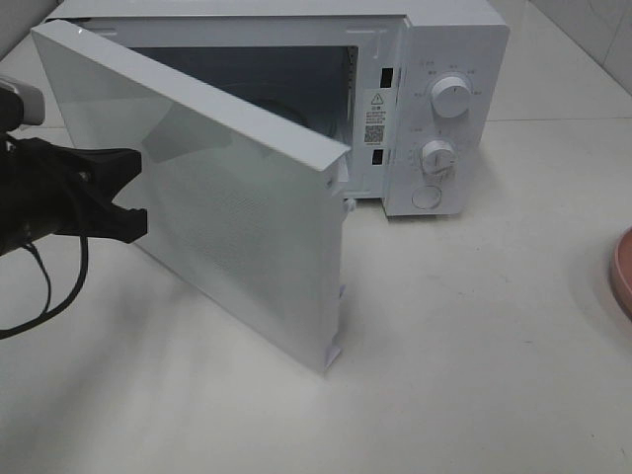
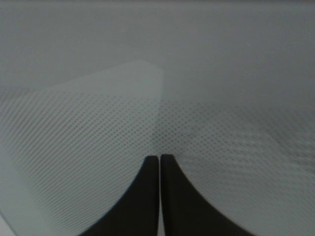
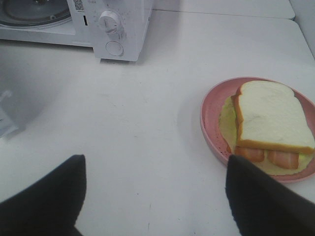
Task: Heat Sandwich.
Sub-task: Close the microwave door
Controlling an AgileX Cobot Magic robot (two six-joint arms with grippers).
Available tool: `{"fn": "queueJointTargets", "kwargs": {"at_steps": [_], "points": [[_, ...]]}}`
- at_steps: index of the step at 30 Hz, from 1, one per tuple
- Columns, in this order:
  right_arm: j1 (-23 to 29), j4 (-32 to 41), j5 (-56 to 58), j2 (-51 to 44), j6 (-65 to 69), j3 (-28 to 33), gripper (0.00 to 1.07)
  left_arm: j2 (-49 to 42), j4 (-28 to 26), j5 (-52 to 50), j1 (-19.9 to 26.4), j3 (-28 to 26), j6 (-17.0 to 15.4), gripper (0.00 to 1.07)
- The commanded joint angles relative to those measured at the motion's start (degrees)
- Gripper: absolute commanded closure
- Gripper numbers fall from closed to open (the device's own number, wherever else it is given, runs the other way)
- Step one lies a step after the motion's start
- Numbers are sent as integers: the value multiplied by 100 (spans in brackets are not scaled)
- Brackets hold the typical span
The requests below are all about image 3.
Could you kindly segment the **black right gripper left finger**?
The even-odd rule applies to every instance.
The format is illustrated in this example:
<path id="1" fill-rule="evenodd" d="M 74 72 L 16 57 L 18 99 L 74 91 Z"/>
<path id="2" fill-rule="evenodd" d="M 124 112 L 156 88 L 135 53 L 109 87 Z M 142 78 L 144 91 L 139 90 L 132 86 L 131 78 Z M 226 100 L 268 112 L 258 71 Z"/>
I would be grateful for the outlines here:
<path id="1" fill-rule="evenodd" d="M 2 236 L 79 236 L 75 224 L 87 191 L 86 160 L 73 155 L 0 204 Z"/>

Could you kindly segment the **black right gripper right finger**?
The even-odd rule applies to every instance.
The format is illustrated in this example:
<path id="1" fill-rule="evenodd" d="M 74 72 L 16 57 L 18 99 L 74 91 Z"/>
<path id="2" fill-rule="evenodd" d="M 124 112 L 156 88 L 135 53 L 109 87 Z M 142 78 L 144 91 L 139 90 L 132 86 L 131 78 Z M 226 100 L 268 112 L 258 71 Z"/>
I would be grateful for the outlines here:
<path id="1" fill-rule="evenodd" d="M 243 236 L 313 236 L 315 205 L 245 158 L 231 155 L 225 192 Z"/>

